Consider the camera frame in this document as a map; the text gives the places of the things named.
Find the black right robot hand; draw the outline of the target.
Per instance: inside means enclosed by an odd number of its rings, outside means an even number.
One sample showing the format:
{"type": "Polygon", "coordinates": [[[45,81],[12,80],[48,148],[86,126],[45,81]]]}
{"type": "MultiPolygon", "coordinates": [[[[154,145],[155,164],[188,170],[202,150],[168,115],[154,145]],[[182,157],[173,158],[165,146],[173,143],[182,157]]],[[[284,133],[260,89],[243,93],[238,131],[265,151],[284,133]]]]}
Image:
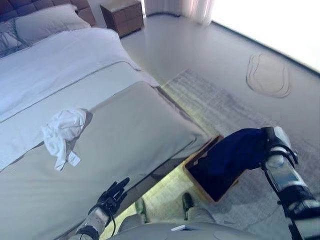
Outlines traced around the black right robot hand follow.
{"type": "Polygon", "coordinates": [[[260,130],[263,134],[266,153],[269,153],[273,148],[281,148],[287,152],[292,150],[290,139],[280,126],[262,127],[260,130]]]}

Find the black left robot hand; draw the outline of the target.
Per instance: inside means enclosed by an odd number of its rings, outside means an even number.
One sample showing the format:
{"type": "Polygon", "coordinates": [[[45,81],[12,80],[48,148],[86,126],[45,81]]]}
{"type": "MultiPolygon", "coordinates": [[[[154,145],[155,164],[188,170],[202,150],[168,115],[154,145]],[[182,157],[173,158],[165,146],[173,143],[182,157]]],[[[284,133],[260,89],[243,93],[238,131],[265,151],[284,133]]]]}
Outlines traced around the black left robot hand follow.
{"type": "Polygon", "coordinates": [[[98,198],[97,204],[103,206],[104,209],[109,209],[112,214],[115,214],[125,197],[125,186],[129,183],[130,178],[126,177],[120,182],[114,182],[102,195],[98,198]]]}

